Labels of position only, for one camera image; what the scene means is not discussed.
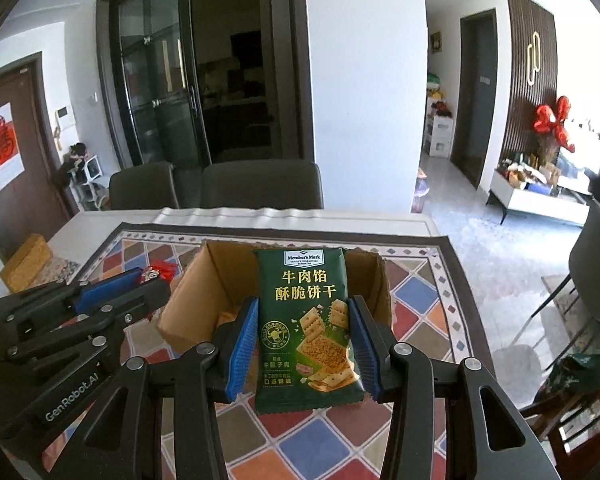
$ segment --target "paper poster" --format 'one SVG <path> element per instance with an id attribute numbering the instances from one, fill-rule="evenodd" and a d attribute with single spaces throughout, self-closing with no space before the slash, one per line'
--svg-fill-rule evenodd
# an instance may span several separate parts
<path id="1" fill-rule="evenodd" d="M 16 130 L 11 117 L 11 104 L 0 107 L 0 189 L 24 172 Z"/>

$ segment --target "snack package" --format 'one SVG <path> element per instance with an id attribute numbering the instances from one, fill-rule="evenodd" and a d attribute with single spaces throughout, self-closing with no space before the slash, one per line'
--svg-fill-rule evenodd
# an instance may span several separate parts
<path id="1" fill-rule="evenodd" d="M 359 402 L 341 248 L 259 250 L 255 407 L 279 413 Z"/>

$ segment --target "red decoration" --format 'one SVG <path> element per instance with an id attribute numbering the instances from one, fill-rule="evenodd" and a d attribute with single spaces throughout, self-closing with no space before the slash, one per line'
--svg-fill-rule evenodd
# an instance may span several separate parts
<path id="1" fill-rule="evenodd" d="M 558 99 L 557 117 L 549 105 L 540 105 L 538 110 L 536 110 L 538 118 L 534 123 L 534 130 L 539 134 L 553 132 L 555 139 L 560 145 L 573 153 L 576 151 L 576 147 L 569 143 L 567 130 L 564 129 L 564 121 L 569 116 L 569 110 L 571 110 L 571 104 L 569 99 L 564 95 Z"/>
<path id="2" fill-rule="evenodd" d="M 16 133 L 13 130 L 13 123 L 7 124 L 7 121 L 0 115 L 0 166 L 15 155 Z"/>
<path id="3" fill-rule="evenodd" d="M 170 262 L 164 261 L 151 262 L 151 264 L 148 267 L 145 267 L 144 270 L 142 270 L 139 282 L 148 282 L 149 280 L 160 276 L 167 283 L 171 283 L 171 280 L 173 280 L 176 276 L 177 270 L 177 264 L 172 264 Z"/>

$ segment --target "blue gripper pad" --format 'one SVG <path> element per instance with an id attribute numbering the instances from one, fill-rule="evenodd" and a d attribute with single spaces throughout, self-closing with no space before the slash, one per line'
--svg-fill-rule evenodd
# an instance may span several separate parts
<path id="1" fill-rule="evenodd" d="M 242 328 L 235 340 L 234 350 L 229 358 L 228 366 L 224 371 L 227 377 L 224 392 L 231 402 L 233 402 L 235 397 L 242 391 L 244 381 L 246 380 L 249 371 L 249 363 L 251 362 L 253 349 L 256 346 L 256 340 L 258 338 L 258 298 L 249 298 L 249 300 L 251 301 L 251 304 L 248 306 Z"/>
<path id="2" fill-rule="evenodd" d="M 349 338 L 360 370 L 362 385 L 374 400 L 378 400 L 381 390 L 378 357 L 367 333 L 358 304 L 352 298 L 347 300 L 347 304 L 349 306 Z"/>
<path id="3" fill-rule="evenodd" d="M 111 301 L 138 286 L 138 279 L 141 274 L 142 269 L 136 267 L 95 285 L 88 285 L 82 290 L 80 301 L 75 305 L 76 313 L 90 316 L 107 301 Z"/>

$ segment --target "cracker image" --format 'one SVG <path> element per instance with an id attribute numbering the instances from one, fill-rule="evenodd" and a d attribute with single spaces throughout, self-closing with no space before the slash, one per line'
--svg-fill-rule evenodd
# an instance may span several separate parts
<path id="1" fill-rule="evenodd" d="M 329 370 L 327 370 L 327 368 L 323 368 L 320 371 L 317 371 L 315 374 L 313 374 L 312 376 L 307 377 L 310 381 L 321 381 L 323 380 L 325 377 L 328 377 L 331 374 L 331 372 Z"/>
<path id="2" fill-rule="evenodd" d="M 318 390 L 319 392 L 322 392 L 322 393 L 327 393 L 327 392 L 331 391 L 331 388 L 329 386 L 327 386 L 324 383 L 319 383 L 318 381 L 312 381 L 307 384 L 309 386 L 311 386 L 314 390 Z"/>
<path id="3" fill-rule="evenodd" d="M 355 383 L 359 378 L 360 376 L 357 373 L 353 372 L 347 379 L 344 379 L 344 381 L 338 384 L 338 386 L 336 386 L 334 390 L 344 388 L 345 386 L 349 386 L 350 384 Z"/>
<path id="4" fill-rule="evenodd" d="M 344 301 L 335 300 L 333 303 L 331 303 L 329 323 L 339 326 L 345 330 L 349 329 L 349 307 Z"/>
<path id="5" fill-rule="evenodd" d="M 312 341 L 305 339 L 297 350 L 313 361 L 335 370 L 342 369 L 347 361 L 347 349 L 324 334 L 320 334 Z"/>
<path id="6" fill-rule="evenodd" d="M 313 341 L 322 332 L 324 332 L 324 322 L 322 321 L 322 318 L 319 317 L 307 327 L 307 329 L 304 331 L 304 337 L 307 341 Z"/>
<path id="7" fill-rule="evenodd" d="M 322 379 L 321 382 L 326 384 L 330 388 L 335 388 L 342 381 L 349 379 L 353 375 L 353 370 L 350 367 L 344 368 L 344 370 L 340 372 L 334 372 Z"/>
<path id="8" fill-rule="evenodd" d="M 302 331 L 306 334 L 306 330 L 309 328 L 311 323 L 317 319 L 320 319 L 320 314 L 318 314 L 318 310 L 315 307 L 312 307 L 309 312 L 300 318 L 300 326 L 302 327 Z"/>

